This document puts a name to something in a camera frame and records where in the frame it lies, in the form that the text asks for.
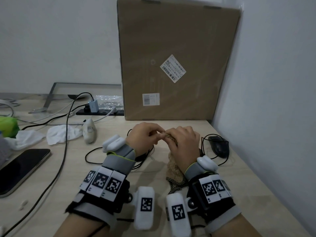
black computer mouse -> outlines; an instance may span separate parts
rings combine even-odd
[[[227,158],[227,156],[229,156],[229,143],[226,139],[212,135],[208,137],[208,140],[215,155],[221,158]]]

white wall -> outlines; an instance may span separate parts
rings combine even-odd
[[[116,0],[0,0],[0,92],[120,84],[118,43]]]
[[[316,236],[316,0],[240,1],[213,126]]]

desk surface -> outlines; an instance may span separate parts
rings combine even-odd
[[[24,119],[31,120],[27,112],[30,109],[41,107],[42,100],[23,100],[21,106],[17,107],[17,114]],[[70,100],[54,101],[50,108],[52,113],[69,103]],[[85,118],[74,116],[69,119],[69,123],[79,123]],[[64,123],[65,119],[59,119],[53,123]],[[97,141],[92,145],[86,145],[82,137],[69,141],[68,153],[64,169],[45,199],[42,206],[33,217],[24,225],[20,225],[12,233],[14,236],[40,237],[53,236],[58,227],[66,218],[65,208],[72,201],[78,192],[78,187],[85,175],[92,168],[84,160],[85,154],[90,150],[100,147],[104,140],[114,134],[126,136],[129,129],[140,121],[125,121],[124,117],[106,117],[96,123],[98,130]],[[214,128],[207,121],[153,121],[161,125],[164,129],[177,126],[192,126],[193,129],[205,136],[207,134],[217,134]],[[42,133],[46,133],[47,127],[36,127]],[[209,143],[205,143],[205,151],[209,157],[214,157]],[[13,194],[0,199],[0,225],[6,228],[12,226],[22,218],[33,206],[42,191],[49,185],[56,175],[64,153],[65,144],[49,146],[45,139],[34,145],[32,148],[49,148],[52,155],[40,166]],[[235,203],[241,208],[246,219],[261,233],[262,236],[310,236],[290,214],[290,212],[279,202],[273,193],[261,182],[261,180],[250,170],[250,168],[231,149],[228,161],[219,167],[219,174],[225,179],[230,187]],[[168,163],[169,149],[164,141],[160,141],[155,146],[154,152],[144,162],[143,166],[129,174],[127,179],[131,183],[130,192],[134,192],[138,186],[152,186],[155,190],[155,217],[154,225],[150,231],[136,231],[131,223],[118,222],[113,236],[171,236],[169,224],[165,213],[165,196],[170,187],[166,178],[166,164]],[[90,161],[102,162],[105,154],[97,150],[89,155]],[[223,160],[216,158],[215,162],[221,163]],[[26,207],[19,211],[19,206],[23,200],[27,199]],[[124,205],[122,212],[118,215],[121,218],[132,218],[134,207]],[[204,224],[199,216],[192,217],[192,224]],[[203,229],[193,231],[193,236],[207,236]]]

green object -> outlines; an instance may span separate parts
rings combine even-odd
[[[3,137],[14,138],[19,130],[17,119],[13,117],[0,117],[0,131]]]

black smartphone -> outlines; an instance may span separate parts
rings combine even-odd
[[[0,170],[0,198],[13,193],[49,156],[50,149],[28,149]]]

